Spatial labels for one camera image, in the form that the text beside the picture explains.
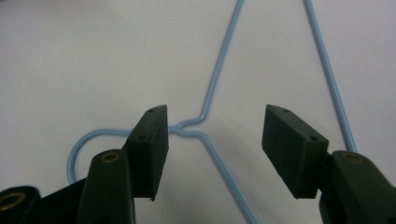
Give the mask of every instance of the white surface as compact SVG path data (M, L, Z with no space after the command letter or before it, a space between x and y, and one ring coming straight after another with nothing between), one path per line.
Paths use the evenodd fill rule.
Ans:
M234 1L0 1L0 190L67 185L71 146L98 128L134 127L168 105L196 116ZM359 153L396 185L396 3L314 1ZM320 223L318 200L294 200L261 150L267 104L284 106L345 149L302 1L246 1L207 132L260 223ZM92 140L78 158L124 139ZM138 223L243 223L198 140L170 137L157 199Z

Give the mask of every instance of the white background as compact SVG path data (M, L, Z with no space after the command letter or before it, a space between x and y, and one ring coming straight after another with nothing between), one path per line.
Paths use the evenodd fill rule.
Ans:
M201 110L235 1L0 1L0 190L67 186L71 146L99 128L131 129L168 105L169 124ZM359 153L396 185L396 2L314 0ZM346 146L303 1L242 7L205 131L260 223L320 223L318 199L295 200L262 151L265 105L292 110ZM91 158L124 139L84 147ZM243 223L198 140L170 136L154 203L138 223Z

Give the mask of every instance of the gray surface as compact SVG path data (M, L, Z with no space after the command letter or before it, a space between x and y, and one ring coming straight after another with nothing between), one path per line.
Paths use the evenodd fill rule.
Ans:
M133 127L167 104L196 116L234 1L0 2L0 189L67 185L71 146L88 131ZM396 4L314 1L358 151L396 185ZM261 150L266 104L284 106L345 149L302 1L246 1L203 130L261 223L320 223L317 200L294 200ZM78 158L124 139L91 141ZM243 223L197 140L170 138L141 223Z

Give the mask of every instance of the white tabletop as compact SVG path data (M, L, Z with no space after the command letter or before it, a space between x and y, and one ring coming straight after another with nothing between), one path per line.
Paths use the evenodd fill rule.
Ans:
M396 2L314 0L360 154L396 185ZM42 196L67 186L70 148L99 128L132 129L168 105L197 116L235 1L0 1L0 190ZM295 200L262 151L265 105L293 111L346 149L303 1L246 1L201 130L260 223L320 223L318 199ZM120 148L100 137L77 160ZM138 223L243 223L205 148L170 136L154 203Z

